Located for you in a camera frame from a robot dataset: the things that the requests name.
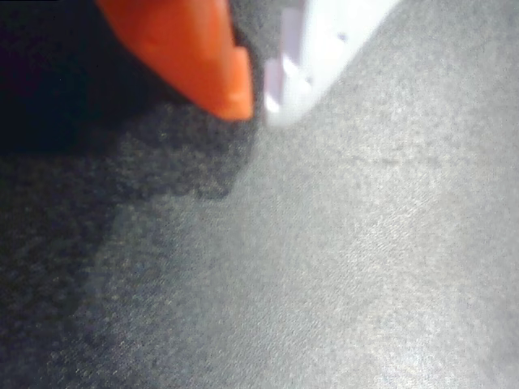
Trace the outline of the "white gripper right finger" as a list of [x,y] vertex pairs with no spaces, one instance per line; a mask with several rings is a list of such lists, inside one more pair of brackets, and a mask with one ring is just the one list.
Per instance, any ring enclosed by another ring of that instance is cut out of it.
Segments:
[[264,67],[266,124],[291,126],[309,113],[398,3],[317,0],[283,9],[279,53]]

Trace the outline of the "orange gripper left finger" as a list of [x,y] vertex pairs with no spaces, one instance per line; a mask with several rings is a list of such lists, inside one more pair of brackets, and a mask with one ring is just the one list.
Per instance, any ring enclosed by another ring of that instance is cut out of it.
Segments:
[[144,65],[223,120],[253,116],[251,61],[227,1],[103,0],[114,35]]

